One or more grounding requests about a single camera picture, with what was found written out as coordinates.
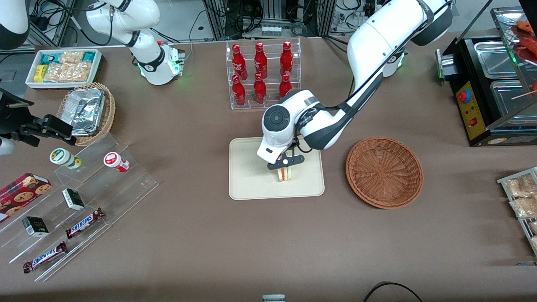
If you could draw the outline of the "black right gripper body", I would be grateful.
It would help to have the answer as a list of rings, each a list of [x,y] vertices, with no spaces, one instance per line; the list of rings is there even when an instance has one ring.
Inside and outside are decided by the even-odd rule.
[[[22,125],[34,122],[34,117],[28,109],[34,103],[24,100],[3,88],[0,91],[0,136],[11,138],[13,131],[18,131]]]

